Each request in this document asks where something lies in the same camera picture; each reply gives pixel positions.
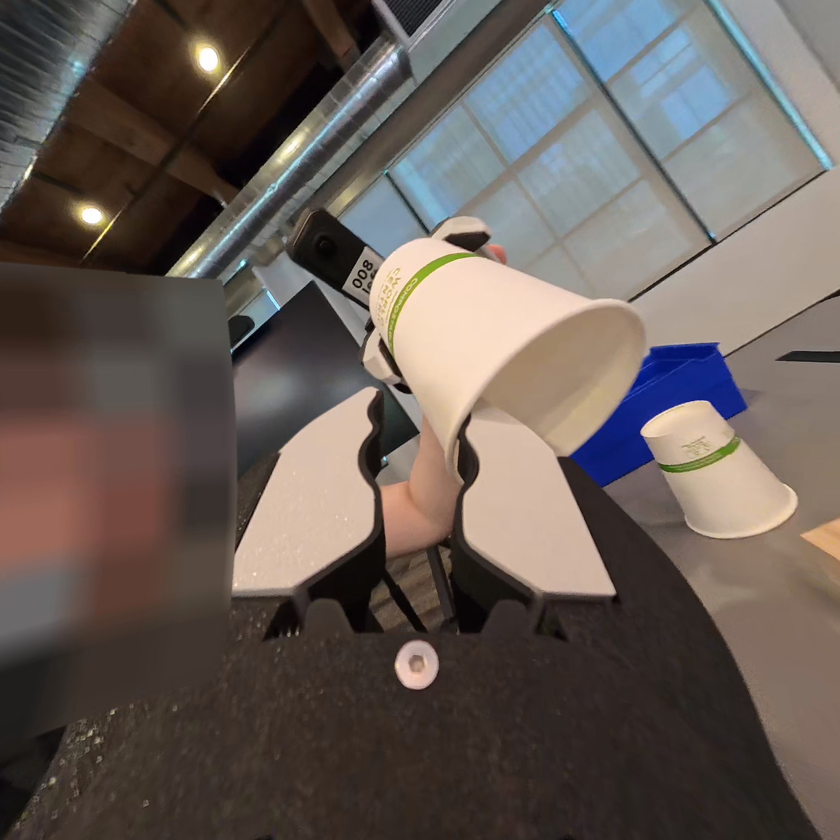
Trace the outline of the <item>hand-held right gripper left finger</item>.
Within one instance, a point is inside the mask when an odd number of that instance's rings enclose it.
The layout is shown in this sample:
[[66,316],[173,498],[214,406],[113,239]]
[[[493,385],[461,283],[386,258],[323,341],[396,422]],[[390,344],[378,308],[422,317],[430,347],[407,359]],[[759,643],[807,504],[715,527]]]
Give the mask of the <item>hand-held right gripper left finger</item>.
[[331,600],[365,627],[385,572],[383,426],[384,395],[368,386],[284,445],[235,550],[234,598],[278,596],[300,620]]

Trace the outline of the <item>black framed panel on stand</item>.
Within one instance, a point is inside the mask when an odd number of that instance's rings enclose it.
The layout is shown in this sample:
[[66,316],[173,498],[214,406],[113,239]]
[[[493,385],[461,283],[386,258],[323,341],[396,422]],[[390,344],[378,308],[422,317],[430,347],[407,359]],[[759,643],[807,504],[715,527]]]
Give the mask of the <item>black framed panel on stand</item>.
[[238,477],[368,386],[385,395],[383,455],[419,434],[393,391],[364,369],[359,353],[315,280],[234,352]]

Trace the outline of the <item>person's left forearm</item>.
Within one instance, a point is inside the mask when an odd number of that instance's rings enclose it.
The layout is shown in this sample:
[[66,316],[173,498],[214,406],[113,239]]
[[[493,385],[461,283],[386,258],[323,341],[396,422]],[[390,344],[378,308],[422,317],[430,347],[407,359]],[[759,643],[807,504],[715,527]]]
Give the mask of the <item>person's left forearm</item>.
[[385,557],[399,559],[440,544],[452,532],[461,484],[426,416],[408,480],[381,487]]

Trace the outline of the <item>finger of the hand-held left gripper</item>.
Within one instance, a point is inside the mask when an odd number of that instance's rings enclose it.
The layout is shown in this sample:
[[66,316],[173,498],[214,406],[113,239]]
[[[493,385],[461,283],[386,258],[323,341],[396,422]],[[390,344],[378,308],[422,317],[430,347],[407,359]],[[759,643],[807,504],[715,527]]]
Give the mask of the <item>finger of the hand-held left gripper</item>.
[[402,394],[413,394],[381,334],[373,324],[365,326],[364,341],[360,347],[360,362],[368,374],[379,382]]
[[491,239],[490,229],[477,217],[446,218],[435,227],[429,237],[478,256],[494,257],[494,252],[488,246]]

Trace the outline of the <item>large window with blinds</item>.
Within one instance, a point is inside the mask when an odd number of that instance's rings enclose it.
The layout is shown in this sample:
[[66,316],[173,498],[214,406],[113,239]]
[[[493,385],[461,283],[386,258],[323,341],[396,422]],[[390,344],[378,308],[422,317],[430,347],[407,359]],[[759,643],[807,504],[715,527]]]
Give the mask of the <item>large window with blinds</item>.
[[449,217],[631,300],[833,161],[721,2],[547,6],[343,210],[382,256]]

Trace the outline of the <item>blue plastic bin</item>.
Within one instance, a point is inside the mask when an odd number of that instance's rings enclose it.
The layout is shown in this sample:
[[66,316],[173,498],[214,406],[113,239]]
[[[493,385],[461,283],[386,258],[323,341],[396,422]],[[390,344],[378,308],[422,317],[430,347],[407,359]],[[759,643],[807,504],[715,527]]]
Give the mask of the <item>blue plastic bin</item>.
[[716,343],[655,346],[618,408],[572,459],[605,487],[654,459],[641,435],[650,419],[695,401],[709,402],[726,419],[748,407]]

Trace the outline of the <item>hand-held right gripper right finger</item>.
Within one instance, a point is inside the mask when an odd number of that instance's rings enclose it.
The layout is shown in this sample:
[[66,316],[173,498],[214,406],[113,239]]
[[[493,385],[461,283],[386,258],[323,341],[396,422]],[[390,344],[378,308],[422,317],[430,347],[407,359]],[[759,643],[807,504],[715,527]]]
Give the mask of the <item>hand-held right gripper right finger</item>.
[[503,602],[560,631],[561,606],[610,609],[616,586],[550,446],[479,404],[458,434],[463,484],[451,533],[456,626],[478,634]]

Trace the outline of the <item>light wooden cube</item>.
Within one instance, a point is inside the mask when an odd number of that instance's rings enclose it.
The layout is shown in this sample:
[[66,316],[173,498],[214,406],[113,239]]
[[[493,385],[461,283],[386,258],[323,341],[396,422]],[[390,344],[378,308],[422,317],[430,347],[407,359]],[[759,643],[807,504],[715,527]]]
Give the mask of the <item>light wooden cube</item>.
[[839,531],[840,520],[839,518],[835,518],[814,529],[803,532],[801,537],[838,562],[840,559]]

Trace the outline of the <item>white paper cup green band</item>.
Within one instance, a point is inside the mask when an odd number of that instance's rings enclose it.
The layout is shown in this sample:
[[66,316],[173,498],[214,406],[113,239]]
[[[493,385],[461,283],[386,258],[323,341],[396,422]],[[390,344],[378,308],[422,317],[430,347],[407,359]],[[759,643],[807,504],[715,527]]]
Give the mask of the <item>white paper cup green band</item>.
[[640,430],[688,528],[743,539],[778,528],[799,507],[785,485],[708,401],[683,403]]
[[370,315],[450,474],[458,435],[484,404],[573,455],[614,414],[647,352],[629,303],[582,297],[434,238],[385,259]]

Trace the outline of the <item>silver ventilation duct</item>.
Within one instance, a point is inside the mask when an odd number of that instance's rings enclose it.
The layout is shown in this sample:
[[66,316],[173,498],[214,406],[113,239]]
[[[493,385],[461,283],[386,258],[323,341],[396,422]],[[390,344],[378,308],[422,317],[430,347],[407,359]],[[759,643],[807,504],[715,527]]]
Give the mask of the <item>silver ventilation duct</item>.
[[35,168],[131,1],[1,2],[1,210]]
[[166,275],[228,280],[380,128],[411,84],[404,47],[379,37]]

